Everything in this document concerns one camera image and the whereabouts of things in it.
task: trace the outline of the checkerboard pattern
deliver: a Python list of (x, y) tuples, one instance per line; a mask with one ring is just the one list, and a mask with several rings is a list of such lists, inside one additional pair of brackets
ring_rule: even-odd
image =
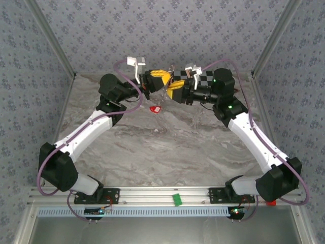
[[(174, 72), (174, 81), (176, 80), (184, 80), (186, 79), (186, 72), (182, 71), (175, 71)], [(203, 71), (202, 75), (199, 77), (199, 85), (207, 85), (211, 86), (213, 78), (213, 71)]]

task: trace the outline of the wall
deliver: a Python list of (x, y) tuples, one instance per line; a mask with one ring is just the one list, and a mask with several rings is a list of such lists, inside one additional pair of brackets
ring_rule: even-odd
[(77, 73), (122, 57), (148, 68), (205, 66), (227, 57), (251, 70), (287, 0), (37, 0)]
[(0, 243), (11, 243), (40, 146), (52, 141), (70, 78), (23, 1), (4, 0), (0, 16)]
[(303, 163), (307, 205), (325, 243), (325, 3), (303, 1), (258, 77), (281, 148)]

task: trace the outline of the gray marble table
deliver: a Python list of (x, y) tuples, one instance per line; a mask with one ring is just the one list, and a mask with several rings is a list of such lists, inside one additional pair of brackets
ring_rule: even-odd
[[(59, 138), (71, 133), (94, 111), (100, 98), (100, 78), (77, 76)], [(254, 119), (260, 124), (248, 78), (244, 87)], [(107, 186), (221, 186), (240, 174), (261, 173), (244, 143), (212, 111), (198, 103), (187, 106), (162, 97), (162, 92), (152, 94), (150, 101), (125, 114), (97, 138), (77, 160), (78, 171)], [(241, 93), (237, 97), (243, 101)], [(158, 103), (162, 111), (154, 114), (149, 107)], [(131, 108), (135, 103), (125, 105)]]

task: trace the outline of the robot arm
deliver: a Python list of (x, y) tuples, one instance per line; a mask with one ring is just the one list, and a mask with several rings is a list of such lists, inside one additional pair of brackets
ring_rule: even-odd
[(213, 104), (213, 111), (218, 120), (234, 132), (247, 146), (256, 158), (264, 173), (258, 177), (237, 176), (226, 183), (231, 186), (229, 198), (235, 195), (261, 195), (266, 201), (272, 202), (298, 187), (298, 178), (268, 150), (257, 137), (253, 128), (257, 130), (265, 143), (271, 147), (276, 155), (286, 162), (300, 175), (301, 162), (297, 158), (289, 159), (278, 149), (253, 121), (250, 125), (247, 108), (234, 97), (235, 80), (230, 70), (217, 69), (213, 73), (210, 86), (197, 85), (197, 71), (187, 69), (187, 79), (173, 82), (167, 89), (169, 97), (178, 102), (192, 105), (193, 101)]
[[(139, 74), (132, 82), (149, 99), (149, 94), (163, 88), (171, 75), (163, 70), (149, 70)], [(115, 75), (106, 74), (100, 80), (100, 103), (92, 115), (74, 132), (56, 142), (54, 145), (45, 143), (40, 149), (39, 168), (44, 160), (55, 150), (57, 152), (48, 160), (41, 177), (49, 181), (60, 191), (77, 191), (94, 198), (94, 202), (101, 198), (103, 184), (88, 175), (78, 173), (74, 163), (81, 153), (103, 132), (112, 128), (123, 116), (116, 114), (106, 116), (107, 113), (125, 111), (121, 101), (137, 97), (139, 94), (129, 83), (122, 83)]]

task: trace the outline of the red tab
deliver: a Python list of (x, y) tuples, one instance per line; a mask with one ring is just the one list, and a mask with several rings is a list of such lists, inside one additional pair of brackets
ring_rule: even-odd
[(276, 206), (276, 201), (273, 202), (266, 202), (267, 206)]
[(151, 106), (150, 110), (151, 112), (159, 113), (161, 111), (161, 106)]

